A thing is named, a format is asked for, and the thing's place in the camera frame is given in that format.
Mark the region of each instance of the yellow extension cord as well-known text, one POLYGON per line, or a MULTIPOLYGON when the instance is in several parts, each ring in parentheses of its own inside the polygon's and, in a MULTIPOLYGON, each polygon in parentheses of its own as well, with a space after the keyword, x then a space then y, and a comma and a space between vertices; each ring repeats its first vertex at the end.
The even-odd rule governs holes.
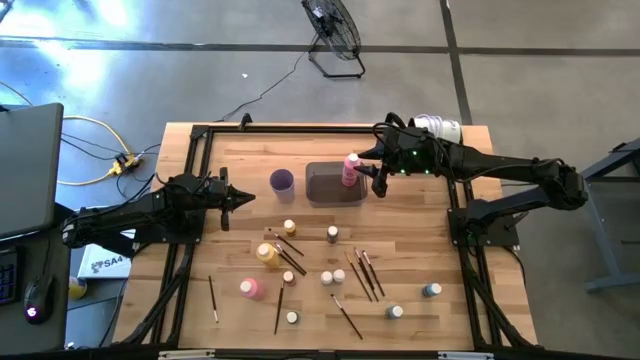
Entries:
MULTIPOLYGON (((79 116, 79 115, 65 116, 65 117, 62 118, 62 120, 85 120, 85 121, 90 121, 92 123, 98 124, 98 125, 106 128, 107 130, 109 130, 109 132, 111 132, 113 134, 113 136, 115 136, 116 139, 118 139, 118 142, 120 142, 120 145, 122 145, 122 148, 124 149, 124 151, 125 151, 125 153, 127 155, 131 154, 131 151, 129 151, 129 148, 127 147, 127 145, 125 145, 124 141, 122 141, 122 138, 120 138, 120 135, 118 135, 118 133, 116 133, 115 130, 113 130, 113 128, 111 128, 111 126, 107 125, 106 123, 103 123, 100 120, 92 119, 92 118, 86 117, 86 116, 79 116)), ((97 179, 93 179, 93 180, 89 180, 89 181, 83 181, 83 182, 68 182, 68 181, 60 181, 60 180, 58 180, 58 184, 69 185, 69 186, 91 185, 91 184, 95 184, 97 182, 100 182, 102 180, 105 180, 106 178, 108 178, 109 176, 112 176, 114 174, 116 174, 115 166, 112 167, 111 169, 109 169, 109 171, 107 171, 106 174, 102 175, 101 177, 99 177, 97 179)))

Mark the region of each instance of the computer mouse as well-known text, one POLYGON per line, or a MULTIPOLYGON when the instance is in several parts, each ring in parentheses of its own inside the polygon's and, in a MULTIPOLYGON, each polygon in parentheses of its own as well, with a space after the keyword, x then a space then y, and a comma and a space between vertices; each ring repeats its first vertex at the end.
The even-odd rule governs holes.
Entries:
POLYGON ((41 324, 51 316, 54 298, 53 277, 37 276, 27 284, 24 291, 24 317, 29 324, 41 324))

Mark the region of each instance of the wooden table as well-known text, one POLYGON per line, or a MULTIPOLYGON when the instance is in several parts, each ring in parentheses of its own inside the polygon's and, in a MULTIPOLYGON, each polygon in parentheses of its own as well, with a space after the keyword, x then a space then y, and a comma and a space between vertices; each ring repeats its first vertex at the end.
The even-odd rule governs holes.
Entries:
MULTIPOLYGON (((167 124, 157 165, 161 178, 183 171, 192 125, 167 124)), ((463 136, 466 144, 492 153, 487 127, 466 126, 463 136)), ((445 216, 449 196, 444 178, 389 177, 387 197, 379 199, 370 192, 360 207, 312 208, 306 199, 305 166, 309 162, 342 161, 346 154, 373 145, 373 136, 363 134, 215 135, 209 169, 217 173, 220 167, 228 167, 230 182, 257 198, 231 215, 229 232, 220 230, 218 211, 208 212, 191 271, 181 348, 473 348, 460 262, 457 250, 449 241, 445 216), (271 191, 269 175, 278 168, 287 168, 295 176, 296 200, 293 204, 280 204, 271 191), (294 257, 308 274, 306 277, 297 274, 295 287, 285 289, 280 326, 274 336, 283 270, 267 270, 256 259, 255 250, 262 242, 273 242, 268 227, 284 235, 282 225, 288 218, 293 219, 298 228, 297 235, 291 240, 305 254, 294 257), (340 229, 340 240, 336 245, 326 241, 326 229, 330 225, 340 229), (387 294, 379 303, 369 302, 346 261, 344 252, 350 251, 351 256, 354 246, 365 249, 372 257, 387 294), (338 268, 347 274, 345 283, 322 285, 320 273, 338 268), (219 324, 213 317, 208 275, 214 279, 219 324), (240 295, 240 282, 249 276, 268 288, 263 301, 248 300, 240 295), (429 282, 440 283, 442 294, 423 298, 420 290, 429 282), (364 340, 358 339, 330 293, 335 293, 341 300, 364 340), (392 304, 404 308, 401 319, 385 318, 385 309, 392 304), (300 314, 299 324, 286 322, 285 315, 290 310, 300 314)), ((196 158, 193 170, 196 174, 199 161, 196 158)), ((495 179, 478 179, 473 182, 473 188, 477 198, 502 196, 499 181, 495 179)), ((464 206, 461 189, 459 194, 461 206, 464 206)), ((134 259, 115 340, 129 335, 156 300, 166 251, 166 245, 152 245, 134 259)), ((497 303, 523 336, 535 343, 518 263, 503 249, 487 248, 486 252, 497 303)), ((483 333, 488 339, 484 306, 478 306, 478 310, 483 333)), ((165 335, 171 326, 172 313, 173 303, 170 303, 165 335)))

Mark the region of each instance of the gray floor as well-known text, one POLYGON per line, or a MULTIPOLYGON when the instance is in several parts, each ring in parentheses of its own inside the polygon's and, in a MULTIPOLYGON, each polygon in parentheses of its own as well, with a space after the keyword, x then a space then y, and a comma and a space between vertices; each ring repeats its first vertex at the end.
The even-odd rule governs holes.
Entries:
MULTIPOLYGON (((344 2, 364 45, 421 51, 447 45, 437 0, 344 2)), ((449 5, 459 46, 640 48, 640 3, 633 0, 450 0, 449 5)), ((168 121, 219 119, 270 86, 299 55, 197 51, 193 44, 306 45, 312 35, 298 0, 16 0, 0 23, 5 45, 0 79, 34 103, 60 101, 66 114, 108 122, 139 151, 160 142, 168 121), (66 40, 19 45, 34 37, 66 40), (73 39, 168 44, 167 51, 75 50, 73 39), (194 51, 171 50, 171 43, 191 44, 194 51)), ((353 65, 330 54, 319 59, 332 68, 353 65)), ((371 123, 388 111, 405 118, 426 112, 462 120, 448 54, 364 53, 362 59, 367 74, 359 81, 324 79, 303 59, 289 79, 244 111, 260 122, 371 123)), ((489 125, 500 154, 562 157, 582 170, 618 143, 640 136, 640 56, 463 55, 460 62, 473 123, 489 125)), ((0 90, 0 103, 19 101, 0 90)), ((92 124, 73 121, 64 128, 118 146, 92 124)), ((148 160, 139 177, 152 173, 155 160, 148 160)), ((87 180, 106 167, 63 145, 60 179, 87 180)), ((128 194, 139 187, 123 180, 128 194)), ((111 179, 82 188, 58 186, 57 200, 77 208, 123 198, 111 179)), ((637 358, 640 287, 593 295, 583 290, 584 281, 605 274, 588 220, 584 210, 539 210, 518 227, 539 341, 551 349, 637 358)), ((73 255, 76 268, 79 256, 73 255)), ((113 297, 119 286, 119 281, 93 283, 85 302, 113 297)), ((111 300, 70 311, 68 340, 96 346, 113 306, 111 300)))

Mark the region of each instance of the fan stand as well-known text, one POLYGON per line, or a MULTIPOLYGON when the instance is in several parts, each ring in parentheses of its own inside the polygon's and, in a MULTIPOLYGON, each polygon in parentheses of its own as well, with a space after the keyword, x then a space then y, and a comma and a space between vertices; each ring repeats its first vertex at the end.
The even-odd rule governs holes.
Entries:
POLYGON ((360 64, 360 67, 362 68, 362 72, 359 74, 329 74, 326 71, 324 71, 324 69, 322 68, 322 66, 320 66, 320 64, 318 64, 318 62, 316 61, 316 59, 313 57, 313 53, 315 53, 316 49, 318 48, 318 41, 320 41, 320 36, 318 36, 318 34, 316 33, 315 36, 315 40, 313 41, 313 43, 311 43, 311 47, 309 48, 309 61, 311 61, 311 63, 313 65, 315 65, 318 70, 320 70, 320 72, 322 73, 322 75, 324 75, 324 77, 329 78, 329 79, 348 79, 348 78, 357 78, 360 79, 362 77, 362 75, 364 75, 364 73, 367 71, 364 68, 364 65, 362 64, 362 61, 360 60, 360 55, 356 55, 356 60, 358 60, 358 63, 360 64))

